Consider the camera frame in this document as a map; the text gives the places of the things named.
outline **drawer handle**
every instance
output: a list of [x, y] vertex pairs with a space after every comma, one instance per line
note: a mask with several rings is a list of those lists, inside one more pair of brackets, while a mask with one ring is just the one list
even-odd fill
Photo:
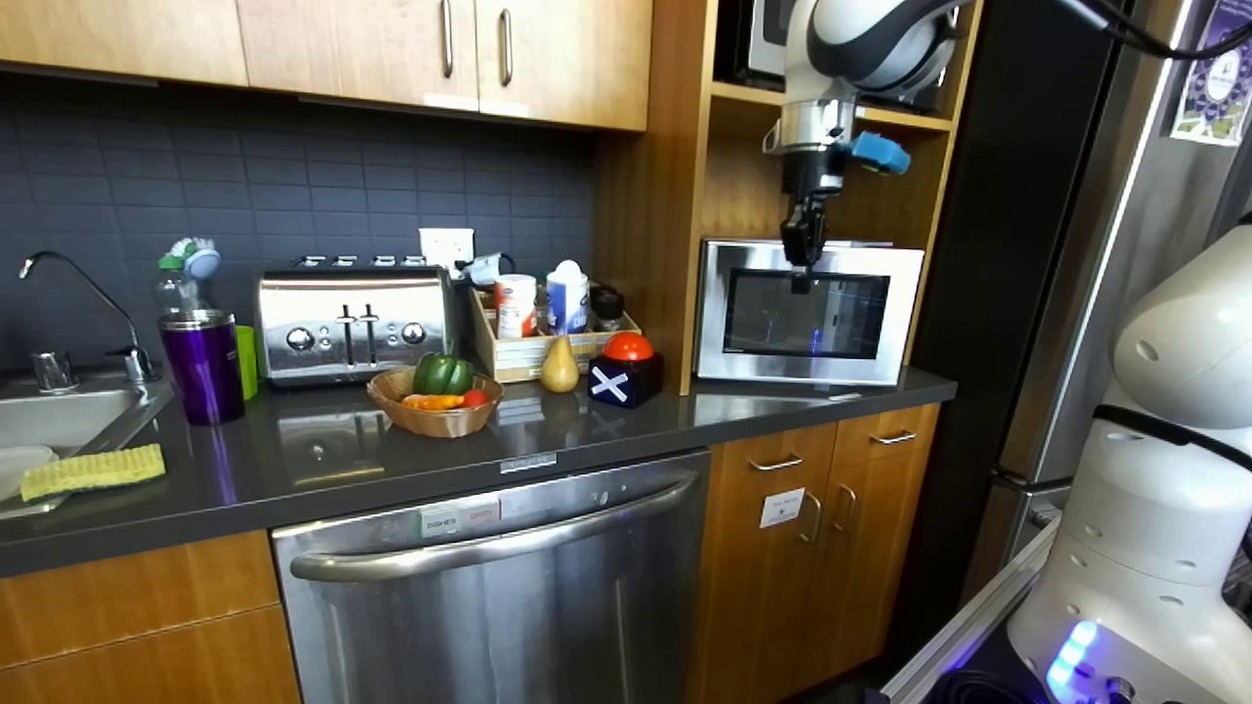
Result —
[[844, 523], [859, 523], [859, 515], [861, 515], [861, 493], [853, 486], [836, 481], [836, 498], [844, 509], [835, 511], [830, 527], [844, 533]]
[[899, 433], [876, 433], [876, 438], [868, 438], [872, 447], [907, 447], [907, 443], [916, 443], [916, 432], [899, 432]]
[[788, 471], [803, 471], [805, 456], [788, 452], [788, 456], [779, 456], [779, 460], [749, 460], [749, 466], [759, 471], [759, 473], [788, 473]]
[[444, 77], [457, 70], [453, 0], [437, 0]]
[[821, 511], [825, 505], [818, 501], [818, 493], [805, 490], [805, 501], [814, 505], [809, 511], [809, 527], [805, 533], [796, 533], [803, 545], [814, 545], [814, 536], [821, 533]]
[[513, 86], [513, 11], [505, 9], [500, 11], [500, 22], [499, 22], [499, 35], [500, 35], [500, 86]]

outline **dish towel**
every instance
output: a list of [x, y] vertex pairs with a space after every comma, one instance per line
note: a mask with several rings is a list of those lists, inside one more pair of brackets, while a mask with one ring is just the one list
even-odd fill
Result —
[[30, 466], [20, 481], [25, 501], [107, 486], [136, 486], [165, 473], [162, 447], [130, 447], [113, 452], [75, 452], [46, 466]]

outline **cabinet door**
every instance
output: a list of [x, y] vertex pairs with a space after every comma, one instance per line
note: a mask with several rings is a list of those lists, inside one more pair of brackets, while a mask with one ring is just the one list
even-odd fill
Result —
[[238, 0], [250, 86], [476, 110], [474, 0]]
[[483, 110], [646, 128], [654, 0], [476, 0]]
[[237, 0], [6, 0], [0, 63], [244, 86]]
[[67, 649], [0, 669], [6, 704], [299, 704], [299, 678], [277, 606], [231, 609], [93, 649]]
[[763, 501], [821, 486], [835, 432], [724, 443], [710, 477], [706, 575], [694, 699], [782, 699], [796, 692], [809, 635], [809, 579], [821, 509], [759, 527]]
[[883, 655], [938, 408], [836, 424], [809, 686]]

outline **cabinet shelf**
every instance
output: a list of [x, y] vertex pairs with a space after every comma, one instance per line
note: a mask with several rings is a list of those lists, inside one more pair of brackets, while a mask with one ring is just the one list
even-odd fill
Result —
[[[711, 115], [743, 115], [743, 110], [779, 115], [782, 110], [782, 93], [779, 89], [759, 89], [759, 86], [711, 84]], [[891, 127], [891, 128], [919, 128], [919, 134], [950, 134], [947, 116], [883, 110], [883, 107], [859, 107], [859, 121]]]

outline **bowl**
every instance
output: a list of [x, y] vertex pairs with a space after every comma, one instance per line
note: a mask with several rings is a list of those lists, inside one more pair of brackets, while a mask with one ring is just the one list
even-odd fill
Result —
[[392, 428], [402, 428], [413, 433], [424, 438], [465, 438], [484, 432], [484, 424], [492, 419], [500, 390], [488, 377], [474, 377], [474, 389], [488, 390], [492, 402], [488, 408], [449, 408], [449, 409], [428, 409], [415, 402], [402, 402], [415, 389], [415, 369], [392, 369], [375, 379], [370, 379], [370, 394], [385, 408], [385, 416], [392, 419]]

